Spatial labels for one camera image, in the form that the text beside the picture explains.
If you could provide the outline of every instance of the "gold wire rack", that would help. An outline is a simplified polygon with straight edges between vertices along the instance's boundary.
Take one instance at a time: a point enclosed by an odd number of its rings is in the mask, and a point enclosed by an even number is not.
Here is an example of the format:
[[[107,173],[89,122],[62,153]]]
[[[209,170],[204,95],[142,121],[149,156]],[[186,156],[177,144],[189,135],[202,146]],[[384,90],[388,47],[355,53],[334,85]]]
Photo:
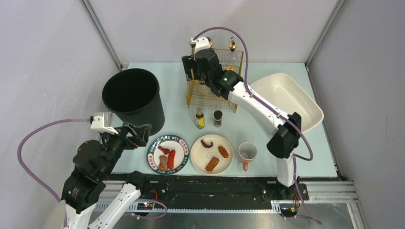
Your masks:
[[[214,49],[215,53],[218,56],[219,63],[222,65],[222,68],[225,70],[232,70],[239,75],[241,75],[242,71],[242,63],[243,63],[243,51],[234,51],[231,52],[227,49]],[[205,85],[204,81],[194,80],[194,76],[192,75],[193,80],[187,82],[187,90],[186,90],[186,101],[187,107],[190,105],[196,106],[210,106],[210,107],[217,107],[217,108],[224,108],[224,109],[231,109],[235,113],[238,105],[225,100],[222,97],[218,97],[214,95],[210,88]]]

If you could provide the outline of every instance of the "pink mug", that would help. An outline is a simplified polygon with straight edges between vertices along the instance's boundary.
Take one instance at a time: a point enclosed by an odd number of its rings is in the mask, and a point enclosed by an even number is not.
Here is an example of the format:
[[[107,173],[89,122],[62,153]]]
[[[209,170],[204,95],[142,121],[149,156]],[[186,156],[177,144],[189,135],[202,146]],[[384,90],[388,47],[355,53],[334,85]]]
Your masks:
[[[256,147],[249,142],[242,143],[238,148],[239,160],[243,163],[243,170],[246,172],[249,163],[256,158],[257,149]]]

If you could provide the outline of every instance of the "gray floor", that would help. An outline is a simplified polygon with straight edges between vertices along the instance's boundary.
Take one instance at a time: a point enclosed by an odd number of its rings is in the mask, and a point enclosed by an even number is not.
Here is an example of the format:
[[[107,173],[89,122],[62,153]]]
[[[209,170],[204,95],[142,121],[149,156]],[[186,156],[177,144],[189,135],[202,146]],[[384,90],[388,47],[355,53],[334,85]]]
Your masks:
[[[346,204],[308,204],[312,213],[323,223],[318,226],[307,219],[287,219],[277,214],[241,213],[171,213],[160,219],[137,220],[123,217],[115,229],[352,229],[352,220]],[[299,214],[305,214],[303,207]],[[100,212],[93,213],[93,218]]]

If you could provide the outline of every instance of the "white wall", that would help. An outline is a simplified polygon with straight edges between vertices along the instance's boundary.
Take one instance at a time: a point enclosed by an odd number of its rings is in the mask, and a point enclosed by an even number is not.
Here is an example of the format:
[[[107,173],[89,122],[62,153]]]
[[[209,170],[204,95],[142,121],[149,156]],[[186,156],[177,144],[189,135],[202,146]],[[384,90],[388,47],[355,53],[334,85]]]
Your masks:
[[[80,1],[0,3],[1,228],[42,228],[55,199],[17,161],[17,146],[51,121],[104,110],[101,89],[116,69]],[[26,164],[60,195],[87,123],[61,124],[23,148]]]
[[[310,66],[344,175],[371,228],[403,228],[405,2],[349,1]]]
[[[94,0],[122,62],[179,62],[190,38],[225,26],[246,41],[250,61],[305,62],[337,0]],[[227,48],[231,33],[207,33]]]

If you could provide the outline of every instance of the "plate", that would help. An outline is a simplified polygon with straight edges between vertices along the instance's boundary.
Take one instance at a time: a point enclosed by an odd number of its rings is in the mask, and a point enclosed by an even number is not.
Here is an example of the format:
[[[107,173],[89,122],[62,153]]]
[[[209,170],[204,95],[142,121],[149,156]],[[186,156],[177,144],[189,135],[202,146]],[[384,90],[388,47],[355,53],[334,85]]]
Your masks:
[[[165,155],[158,147],[167,148],[170,150],[176,150],[174,156],[174,167],[171,170],[159,169],[160,156],[168,158],[168,154]],[[148,148],[146,153],[146,159],[149,167],[156,173],[162,175],[170,175],[179,172],[187,163],[189,159],[189,147],[181,137],[177,135],[163,135],[156,138]]]
[[[323,120],[323,111],[316,102],[289,75],[276,73],[258,79],[250,86],[259,95],[279,109],[301,116],[303,133],[316,127]]]
[[[201,140],[206,143],[213,142],[214,145],[211,148],[205,148],[201,144]],[[229,154],[228,158],[222,157],[218,151],[218,147],[223,146]],[[234,151],[231,144],[223,137],[219,135],[205,135],[200,137],[194,142],[190,152],[191,162],[196,169],[207,175],[218,175],[223,173],[225,170],[231,166],[232,160],[234,158]],[[209,172],[205,170],[205,167],[210,162],[211,158],[216,157],[219,159],[217,166]]]

